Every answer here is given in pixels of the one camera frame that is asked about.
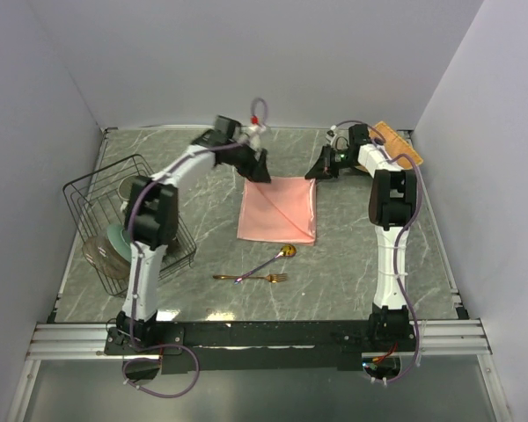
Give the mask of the pink satin napkin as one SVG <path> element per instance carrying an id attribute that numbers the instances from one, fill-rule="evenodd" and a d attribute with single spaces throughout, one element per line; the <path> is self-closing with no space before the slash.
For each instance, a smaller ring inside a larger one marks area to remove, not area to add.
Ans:
<path id="1" fill-rule="evenodd" d="M 254 242 L 313 245 L 317 235 L 316 182 L 275 177 L 246 181 L 237 238 Z"/>

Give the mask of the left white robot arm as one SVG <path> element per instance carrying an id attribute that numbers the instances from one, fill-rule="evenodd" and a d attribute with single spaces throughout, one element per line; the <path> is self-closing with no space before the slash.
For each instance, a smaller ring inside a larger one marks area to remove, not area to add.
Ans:
<path id="1" fill-rule="evenodd" d="M 268 152 L 260 145 L 266 130 L 255 117 L 241 127 L 236 120 L 217 116 L 214 127 L 191 141 L 171 164 L 134 179 L 124 223 L 131 250 L 128 290 L 116 327 L 135 352 L 147 353 L 157 343 L 158 277 L 178 233 L 180 193 L 220 164 L 254 183 L 269 183 Z"/>

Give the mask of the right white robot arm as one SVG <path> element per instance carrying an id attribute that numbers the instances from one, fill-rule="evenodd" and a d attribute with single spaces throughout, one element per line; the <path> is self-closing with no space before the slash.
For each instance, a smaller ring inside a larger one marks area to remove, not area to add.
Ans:
<path id="1" fill-rule="evenodd" d="M 378 242 L 378 277 L 367 339 L 380 351 L 414 338 L 406 290 L 406 249 L 422 204 L 421 163 L 411 145 L 383 121 L 370 126 L 344 120 L 326 131 L 319 158 L 305 174 L 307 179 L 329 180 L 338 178 L 342 170 L 360 168 L 372 177 L 368 216 Z"/>

